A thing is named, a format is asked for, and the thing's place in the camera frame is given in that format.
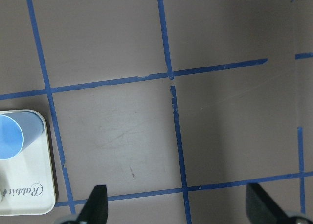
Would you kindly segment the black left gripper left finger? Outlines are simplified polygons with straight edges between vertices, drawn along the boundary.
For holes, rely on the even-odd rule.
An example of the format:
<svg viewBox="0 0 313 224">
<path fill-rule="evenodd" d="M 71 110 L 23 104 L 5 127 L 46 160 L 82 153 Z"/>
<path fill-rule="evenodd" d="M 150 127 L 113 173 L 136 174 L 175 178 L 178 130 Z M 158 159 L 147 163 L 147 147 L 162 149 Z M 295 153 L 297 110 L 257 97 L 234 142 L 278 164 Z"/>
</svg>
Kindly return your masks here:
<svg viewBox="0 0 313 224">
<path fill-rule="evenodd" d="M 107 220 L 107 187 L 106 185 L 96 185 L 76 218 L 76 222 L 107 222 Z"/>
</svg>

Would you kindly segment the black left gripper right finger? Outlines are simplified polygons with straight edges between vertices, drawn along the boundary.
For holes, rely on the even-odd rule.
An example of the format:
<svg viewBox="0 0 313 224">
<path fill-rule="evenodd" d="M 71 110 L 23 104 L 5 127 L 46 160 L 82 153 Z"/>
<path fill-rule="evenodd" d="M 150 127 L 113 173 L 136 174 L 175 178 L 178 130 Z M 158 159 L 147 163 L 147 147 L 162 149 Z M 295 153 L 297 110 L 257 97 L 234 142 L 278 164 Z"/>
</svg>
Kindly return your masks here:
<svg viewBox="0 0 313 224">
<path fill-rule="evenodd" d="M 249 221 L 285 221 L 288 218 L 258 183 L 246 185 L 246 215 Z"/>
</svg>

